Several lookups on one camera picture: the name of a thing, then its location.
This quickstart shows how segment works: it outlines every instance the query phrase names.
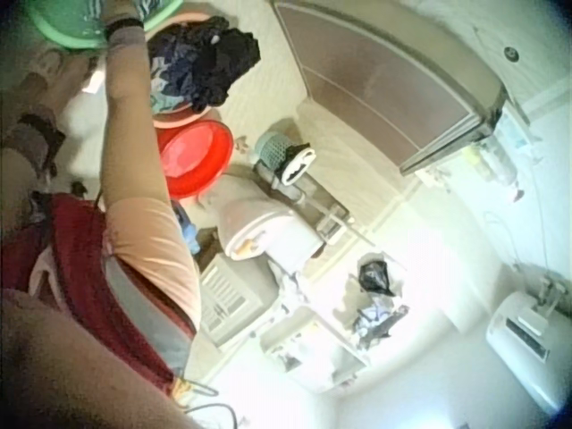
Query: dark clothing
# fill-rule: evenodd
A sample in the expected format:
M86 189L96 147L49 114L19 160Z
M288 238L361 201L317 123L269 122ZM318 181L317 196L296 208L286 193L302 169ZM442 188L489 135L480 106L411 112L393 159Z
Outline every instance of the dark clothing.
M201 113L219 106L232 83L260 61L258 42L252 33L229 29L220 16L190 25L172 25L148 43L151 63L164 58L166 81L161 93L183 97L193 111Z

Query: basket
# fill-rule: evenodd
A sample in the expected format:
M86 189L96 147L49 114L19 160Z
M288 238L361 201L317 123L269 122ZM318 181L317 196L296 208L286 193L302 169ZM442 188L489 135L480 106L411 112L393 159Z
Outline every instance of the basket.
M26 12L34 25L49 40L70 49L97 49L105 46L104 27L90 7L97 0L26 0ZM150 31L183 3L183 0L163 0L144 19L145 31Z

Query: cable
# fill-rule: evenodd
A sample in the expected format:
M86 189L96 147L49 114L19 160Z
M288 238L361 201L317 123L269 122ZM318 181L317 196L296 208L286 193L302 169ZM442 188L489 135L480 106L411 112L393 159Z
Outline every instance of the cable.
M234 412L234 409L228 405L228 404L223 404L223 403L215 403L215 404L205 404L205 405L199 405L197 407L193 407L193 408L188 408L185 410L185 414L190 414L190 413L194 413L195 411L199 411L200 409L205 409L205 408L214 408L214 407L219 407L219 408L226 408L229 410L229 412L231 413L231 417L232 417L232 429L239 429L239 420L236 418L236 413Z
M536 194L536 205L538 207L538 216L540 218L540 232L543 241L544 268L546 269L546 274L548 275L550 273L550 268L548 266L548 251L546 250L546 233L544 229L543 205L540 201L540 191L538 190L538 183L536 183L536 175L534 174L533 163L532 160L529 161L530 162L528 166L530 168L530 173L533 180L534 194Z

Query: hand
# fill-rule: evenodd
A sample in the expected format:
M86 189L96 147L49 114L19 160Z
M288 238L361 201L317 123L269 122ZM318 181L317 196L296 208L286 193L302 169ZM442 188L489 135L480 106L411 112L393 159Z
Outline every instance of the hand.
M133 0L105 0L104 11L101 15L103 22L109 22L114 17L124 14L139 17Z

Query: electrical cord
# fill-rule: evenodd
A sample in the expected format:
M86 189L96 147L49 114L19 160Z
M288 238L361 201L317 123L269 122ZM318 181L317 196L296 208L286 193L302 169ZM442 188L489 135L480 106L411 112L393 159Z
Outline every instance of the electrical cord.
M185 414L188 415L190 413L194 413L195 411L199 411L201 409L215 408L215 407L228 409L229 412L231 413L231 417L232 417L232 429L239 429L239 420L236 418L236 413L234 412L234 409L228 404L214 403L214 404L198 405L196 407L187 408L184 410L184 412L185 412Z

